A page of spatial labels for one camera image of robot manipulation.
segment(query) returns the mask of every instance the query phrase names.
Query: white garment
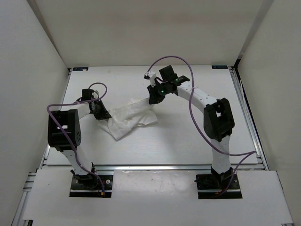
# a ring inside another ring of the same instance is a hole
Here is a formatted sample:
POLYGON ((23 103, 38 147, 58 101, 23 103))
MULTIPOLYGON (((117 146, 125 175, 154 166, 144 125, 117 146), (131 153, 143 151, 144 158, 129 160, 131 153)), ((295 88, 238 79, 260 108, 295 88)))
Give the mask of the white garment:
POLYGON ((110 133, 116 140, 119 140, 133 127, 158 122, 155 113, 150 110, 153 106, 149 104, 149 98, 143 100, 131 99, 128 105, 109 110, 112 118, 109 118, 108 121, 99 121, 98 126, 110 133))

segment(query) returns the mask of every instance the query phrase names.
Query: black mounting plate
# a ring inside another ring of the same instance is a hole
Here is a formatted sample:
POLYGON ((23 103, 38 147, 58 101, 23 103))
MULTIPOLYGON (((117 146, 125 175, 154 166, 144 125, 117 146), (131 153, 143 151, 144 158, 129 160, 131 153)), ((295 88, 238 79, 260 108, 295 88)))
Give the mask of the black mounting plate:
POLYGON ((113 175, 98 175, 104 184, 105 194, 102 195, 101 186, 88 188, 77 182, 75 176, 72 177, 69 197, 94 197, 94 198, 111 198, 113 187, 113 175))
POLYGON ((218 192, 225 188, 229 180, 218 185, 212 174, 196 175, 198 187, 198 199, 242 199, 238 177, 235 174, 227 192, 217 196, 218 192))

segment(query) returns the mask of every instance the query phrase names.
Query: white panel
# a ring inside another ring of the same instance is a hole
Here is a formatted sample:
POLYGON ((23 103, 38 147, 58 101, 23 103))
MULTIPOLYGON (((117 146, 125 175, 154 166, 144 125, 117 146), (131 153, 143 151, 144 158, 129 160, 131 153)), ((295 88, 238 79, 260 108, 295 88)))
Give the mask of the white panel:
MULTIPOLYGON (((162 66, 155 66, 153 71, 162 66)), ((94 82, 103 82, 108 86, 108 93, 103 98, 107 109, 121 107, 131 98, 149 97, 149 81, 143 79, 147 66, 89 67, 88 71, 71 73, 64 103, 73 103, 81 97, 81 90, 94 82)), ((235 127, 230 139, 230 152, 243 153, 254 151, 246 122, 234 89, 228 69, 212 69, 210 66, 193 66, 195 84, 216 98, 230 101, 235 127)), ((178 75, 190 77, 186 66, 174 66, 178 75)), ((100 94, 104 88, 94 86, 100 94)), ((153 107, 158 124, 146 128, 135 128, 119 141, 97 126, 94 116, 80 120, 81 146, 94 164, 129 165, 129 164, 211 164, 212 149, 198 134, 189 114, 188 101, 173 94, 153 107)), ((203 128, 203 114, 194 108, 194 114, 203 128)), ((231 163, 238 163, 241 157, 231 158, 231 163)), ((257 163, 255 155, 245 163, 257 163)), ((68 160, 55 149, 50 150, 47 160, 49 165, 67 164, 68 160)))
POLYGON ((10 225, 29 171, 47 144, 46 105, 60 102, 68 71, 24 0, 2 0, 0 225, 10 225))
POLYGON ((301 225, 301 1, 276 0, 239 64, 270 169, 301 225))
POLYGON ((36 0, 68 67, 234 65, 263 0, 36 0), (163 64, 182 64, 167 60, 163 64))
POLYGON ((70 198, 68 170, 39 170, 33 226, 281 226, 292 223, 274 171, 238 172, 243 199, 198 200, 194 171, 114 172, 111 198, 70 198))

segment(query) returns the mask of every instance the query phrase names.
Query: white cloth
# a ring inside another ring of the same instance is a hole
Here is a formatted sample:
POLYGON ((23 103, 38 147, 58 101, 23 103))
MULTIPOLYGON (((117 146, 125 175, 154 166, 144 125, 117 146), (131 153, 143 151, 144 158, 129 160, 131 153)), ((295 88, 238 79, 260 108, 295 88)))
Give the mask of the white cloth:
POLYGON ((112 118, 98 122, 103 130, 110 133, 116 140, 122 138, 133 127, 146 126, 158 122, 149 104, 149 98, 143 100, 131 99, 129 104, 118 109, 109 110, 112 118))

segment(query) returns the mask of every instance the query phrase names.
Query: white floor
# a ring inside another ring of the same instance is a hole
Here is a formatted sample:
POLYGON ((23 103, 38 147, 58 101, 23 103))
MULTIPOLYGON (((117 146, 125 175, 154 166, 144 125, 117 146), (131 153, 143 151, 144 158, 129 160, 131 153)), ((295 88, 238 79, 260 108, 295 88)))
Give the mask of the white floor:
POLYGON ((32 226, 281 226, 292 219, 274 171, 239 171, 242 199, 198 200, 194 171, 115 171, 111 198, 70 198, 69 170, 38 170, 32 226))
MULTIPOLYGON (((163 66, 155 66, 156 71, 163 66)), ((88 71, 73 71, 64 98, 64 103, 73 103, 81 97, 81 90, 93 82, 103 82, 108 93, 103 98, 107 109, 121 107, 129 99, 143 99, 149 96, 149 81, 143 79, 147 66, 89 67, 88 71)), ((211 66, 193 66, 195 85, 216 98, 227 98, 232 108, 235 127, 230 139, 230 152, 242 153, 255 150, 236 95, 228 69, 215 69, 211 66)), ((174 66, 178 76, 191 77, 186 66, 174 66)), ((104 88, 93 86, 100 94, 104 88)), ((96 165, 133 164, 211 164, 211 147, 195 129, 188 110, 188 101, 169 94, 165 100, 155 105, 158 124, 148 128, 135 128, 130 134, 115 141, 97 126, 92 115, 80 120, 82 148, 87 157, 96 165)), ((203 128, 203 115, 198 109, 194 114, 203 128)), ((235 164, 240 157, 231 158, 235 164)), ((257 163, 252 155, 244 163, 257 163)), ((69 165, 68 160, 55 149, 51 149, 47 165, 69 165)))

